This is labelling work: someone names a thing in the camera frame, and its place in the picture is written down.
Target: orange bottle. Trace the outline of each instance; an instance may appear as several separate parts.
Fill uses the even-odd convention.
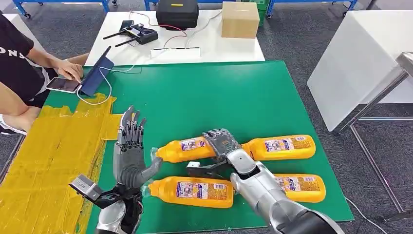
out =
[[[303,159],[314,155],[316,145],[309,135],[256,138],[241,147],[256,161]],[[214,157],[215,153],[204,137],[174,140],[159,148],[156,156],[166,162],[192,161]]]
[[[184,162],[201,158],[214,157],[214,150],[208,145],[203,136],[187,140],[174,140],[159,148],[156,156],[166,162]]]
[[[242,144],[255,161],[304,159],[316,152],[316,144],[309,135],[256,138]]]
[[[229,208],[234,196],[231,182],[221,179],[170,176],[148,187],[164,202],[190,206]]]
[[[318,175],[310,174],[274,174],[287,197],[298,202],[321,202],[326,189]]]

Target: white wire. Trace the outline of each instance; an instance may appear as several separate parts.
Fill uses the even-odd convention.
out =
[[[100,105],[100,104],[105,103],[107,100],[109,100],[109,98],[111,98],[112,86],[111,86],[111,84],[109,83],[108,79],[106,79],[105,75],[102,73],[102,69],[106,69],[106,70],[109,70],[109,69],[106,68],[106,67],[99,67],[100,74],[103,76],[103,78],[105,79],[106,83],[107,83],[108,86],[109,86],[109,94],[108,94],[108,97],[107,97],[104,101],[101,101],[101,102],[99,102],[99,103],[90,103],[90,102],[86,101],[85,99],[83,99],[83,98],[79,95],[79,91],[80,91],[80,89],[82,88],[82,85],[81,85],[81,86],[77,89],[77,91],[76,91],[77,97],[78,97],[80,100],[84,101],[85,103],[87,103],[87,104],[89,104],[89,105],[93,105],[93,106]]]
[[[159,53],[158,55],[156,55],[156,56],[154,56],[154,57],[151,57],[151,58],[149,58],[148,60],[144,61],[142,65],[145,65],[148,61],[150,61],[150,60],[158,57],[159,55],[163,54],[163,53],[166,52],[167,50],[169,50],[169,49],[164,49],[164,50],[163,50],[161,53]],[[105,69],[105,70],[108,70],[108,71],[113,71],[113,72],[127,73],[127,72],[129,72],[130,70],[132,70],[135,66],[136,66],[136,64],[132,65],[132,67],[130,67],[128,70],[113,70],[113,69],[109,69],[109,68],[106,68],[106,67],[99,67],[100,74],[103,76],[103,78],[105,79],[106,83],[107,83],[108,86],[109,86],[109,94],[108,94],[108,97],[107,97],[104,101],[101,101],[101,102],[99,102],[99,103],[90,103],[90,102],[86,101],[85,99],[83,99],[83,98],[79,95],[79,91],[80,91],[80,89],[82,88],[82,85],[80,85],[80,87],[79,87],[79,88],[77,89],[77,91],[76,91],[77,97],[78,97],[80,100],[84,101],[85,103],[87,103],[87,104],[89,104],[89,105],[93,105],[93,106],[96,106],[96,105],[100,105],[100,104],[105,103],[105,102],[106,102],[107,100],[109,100],[109,98],[111,97],[111,94],[112,94],[112,86],[111,86],[111,84],[109,83],[108,79],[106,79],[105,75],[102,73],[102,69]]]
[[[360,209],[348,198],[344,197],[348,202],[350,202],[350,204],[352,204],[354,206],[354,208],[360,213],[361,216],[363,216],[364,219],[366,219],[368,222],[370,222],[371,224],[375,225],[378,229],[380,229],[384,234],[387,234],[387,232],[385,230],[383,230],[380,226],[378,226],[377,224],[375,224],[373,221],[369,220],[366,216],[364,216],[364,214],[360,211]]]
[[[200,30],[198,30],[198,31],[195,31],[190,37],[188,37],[188,39],[187,39],[187,41],[186,41],[186,43],[185,43],[185,48],[188,47],[189,42],[191,41],[191,39],[194,37],[195,34],[201,32],[202,30],[204,30],[204,29],[209,25],[209,22],[210,22],[211,20],[217,18],[221,13],[222,13],[222,10],[221,10],[216,16],[209,18],[209,19],[208,19],[208,22],[206,23],[206,25],[205,25],[204,27],[202,27],[202,28],[201,28]]]

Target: shorts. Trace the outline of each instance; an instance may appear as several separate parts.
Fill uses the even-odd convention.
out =
[[[52,69],[52,68],[44,68],[46,70],[46,72],[49,75],[49,79],[53,79],[53,77],[58,77],[59,75],[57,74],[57,72]],[[24,103],[28,106],[35,106],[38,108],[42,108],[43,104],[45,103],[48,95],[50,93],[50,90],[46,89],[45,91],[37,94],[32,100],[30,101],[25,101]]]

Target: green table surface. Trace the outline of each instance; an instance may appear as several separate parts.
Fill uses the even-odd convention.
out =
[[[128,69],[128,66],[117,67]],[[307,134],[316,143],[309,159],[265,161],[274,173],[316,174],[323,179],[327,195],[320,203],[303,203],[335,221],[354,220],[331,169],[314,127],[283,61],[163,64],[135,67],[130,73],[108,76],[117,97],[113,113],[123,113],[130,105],[148,119],[145,126],[145,162],[150,163],[151,147],[172,140],[198,137],[202,131],[227,128],[244,143],[259,137]],[[109,91],[105,82],[99,92]],[[72,111],[78,98],[51,92],[46,105],[67,105]],[[103,159],[99,186],[115,185],[112,174],[114,141],[109,141]],[[203,159],[202,163],[211,163]],[[154,179],[187,176],[187,163],[165,162]],[[157,197],[143,199],[145,211],[138,233],[194,232],[265,226],[246,201],[234,197],[229,209],[170,204]],[[100,209],[94,206],[87,234],[92,234]]]

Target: metal table leg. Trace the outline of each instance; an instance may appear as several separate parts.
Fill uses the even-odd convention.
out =
[[[111,10],[109,9],[109,4],[108,4],[108,2],[109,2],[109,0],[102,0],[103,9],[105,9],[105,12],[106,12],[106,13],[109,12],[109,11],[111,11]]]
[[[397,200],[397,197],[394,195],[392,189],[389,186],[389,183],[387,183],[386,178],[384,178],[383,173],[381,173],[379,167],[375,163],[374,158],[369,152],[369,149],[367,149],[367,146],[364,144],[363,140],[361,139],[360,135],[358,134],[356,128],[354,125],[350,125],[350,129],[353,132],[354,136],[356,137],[360,147],[362,148],[364,154],[367,156],[367,159],[369,160],[371,166],[373,167],[373,170],[375,174],[377,175],[378,179],[380,182],[383,184],[384,188],[386,189],[387,194],[389,195],[390,199],[392,200],[393,204],[396,206],[397,211],[403,212],[403,208],[401,207],[399,201]]]
[[[375,3],[377,2],[377,0],[372,0],[370,2],[370,4],[367,6],[366,10],[371,10],[373,8],[373,6],[375,5]]]
[[[408,210],[405,212],[401,212],[398,214],[390,215],[387,217],[384,217],[385,222],[393,222],[393,221],[398,221],[398,220],[403,220],[406,218],[413,218],[413,210]]]
[[[147,11],[150,11],[149,0],[144,0],[144,2],[145,2],[145,9]]]
[[[17,9],[20,11],[20,13],[24,16],[27,15],[26,10],[23,8],[23,6],[21,5],[21,2],[19,2],[19,0],[13,0],[14,4],[16,5]]]
[[[378,176],[380,182],[386,189],[387,194],[389,195],[390,199],[392,200],[393,204],[396,206],[397,211],[399,214],[392,215],[388,218],[385,218],[385,221],[395,221],[400,219],[405,219],[409,217],[413,217],[413,211],[404,211],[402,206],[400,205],[399,201],[397,200],[396,196],[394,195],[392,189],[390,188],[389,184],[386,181],[383,173],[380,171],[379,167],[377,166],[376,162],[374,161],[372,155],[370,154],[369,150],[367,149],[366,145],[364,144],[363,140],[361,139],[360,135],[358,134],[356,128],[354,127],[354,123],[357,120],[362,121],[410,121],[413,120],[413,117],[363,117],[371,108],[379,103],[388,93],[390,93],[395,87],[397,87],[401,82],[403,82],[407,77],[413,75],[413,53],[406,53],[403,52],[399,57],[396,59],[398,63],[398,67],[395,70],[391,71],[388,74],[388,80],[391,82],[380,92],[378,93],[361,111],[359,111],[356,115],[354,115],[343,127],[339,129],[339,133],[344,131],[347,127],[349,127],[356,137],[360,147],[362,148],[364,154],[366,155],[368,161],[370,162],[373,170],[375,171],[376,175]]]

